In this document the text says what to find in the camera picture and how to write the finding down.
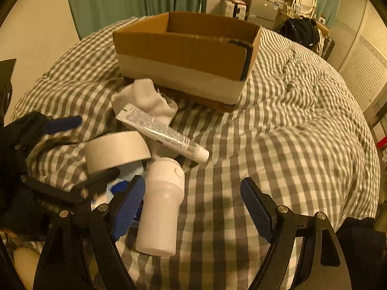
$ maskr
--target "checkered bedspread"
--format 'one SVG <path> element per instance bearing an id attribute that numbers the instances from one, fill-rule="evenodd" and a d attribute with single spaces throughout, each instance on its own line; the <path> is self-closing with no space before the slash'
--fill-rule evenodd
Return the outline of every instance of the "checkered bedspread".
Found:
<path id="1" fill-rule="evenodd" d="M 55 147 L 39 160 L 34 153 L 29 157 L 30 173 L 40 181 L 70 189 L 88 177 L 83 141 L 124 129 L 110 107 L 111 95 L 125 86 L 112 32 L 135 20 L 81 40 L 16 106 L 13 119 L 33 110 L 83 118 L 78 129 L 50 137 L 68 136 L 72 145 Z M 380 167 L 357 102 L 330 65 L 272 31 L 263 30 L 256 64 L 234 112 L 218 114 L 181 101 L 171 125 L 207 148 L 210 158 L 201 165 L 179 158 L 186 196 L 176 256 L 139 254 L 134 229 L 117 243 L 139 289 L 248 288 L 268 244 L 240 197 L 246 176 L 295 213 L 325 212 L 335 230 L 348 216 L 375 215 Z M 297 241 L 284 287 L 292 281 L 300 246 Z"/>

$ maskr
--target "blue gripper pad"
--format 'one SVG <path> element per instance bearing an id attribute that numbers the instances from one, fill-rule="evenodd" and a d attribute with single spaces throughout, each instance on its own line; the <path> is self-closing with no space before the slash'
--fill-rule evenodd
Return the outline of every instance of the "blue gripper pad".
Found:
<path id="1" fill-rule="evenodd" d="M 134 184 L 129 191 L 116 193 L 109 203 L 109 206 L 113 205 L 115 212 L 113 230 L 111 232 L 114 242 L 117 242 L 120 237 L 127 233 L 145 194 L 145 180 L 143 177 L 136 175 L 132 182 Z"/>
<path id="2" fill-rule="evenodd" d="M 272 198 L 263 194 L 251 178 L 241 182 L 241 197 L 257 228 L 258 234 L 269 243 L 274 242 L 274 227 L 277 224 L 275 209 L 277 205 Z"/>

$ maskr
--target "open brown box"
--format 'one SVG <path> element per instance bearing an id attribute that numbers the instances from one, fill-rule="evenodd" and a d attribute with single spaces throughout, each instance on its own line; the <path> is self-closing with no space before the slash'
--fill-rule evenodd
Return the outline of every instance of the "open brown box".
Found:
<path id="1" fill-rule="evenodd" d="M 124 77 L 221 111 L 238 102 L 258 54 L 260 26 L 205 13 L 169 12 L 113 32 Z"/>

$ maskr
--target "white tape roll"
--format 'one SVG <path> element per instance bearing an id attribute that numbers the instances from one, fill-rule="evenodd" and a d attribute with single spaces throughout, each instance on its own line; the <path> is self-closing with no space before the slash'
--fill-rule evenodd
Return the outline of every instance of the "white tape roll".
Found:
<path id="1" fill-rule="evenodd" d="M 90 174 L 150 158 L 145 140 L 135 130 L 95 138 L 86 143 L 85 154 Z"/>

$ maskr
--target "white cloth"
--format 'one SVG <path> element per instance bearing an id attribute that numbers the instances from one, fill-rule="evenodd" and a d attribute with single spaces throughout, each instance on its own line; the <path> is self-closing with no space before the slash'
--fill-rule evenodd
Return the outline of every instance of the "white cloth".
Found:
<path id="1" fill-rule="evenodd" d="M 177 113 L 177 104 L 154 88 L 153 81 L 146 78 L 135 80 L 112 97 L 112 107 L 117 115 L 128 103 L 140 108 L 152 117 L 169 125 Z M 163 146 L 160 142 L 146 138 L 152 158 L 175 158 L 178 153 Z"/>

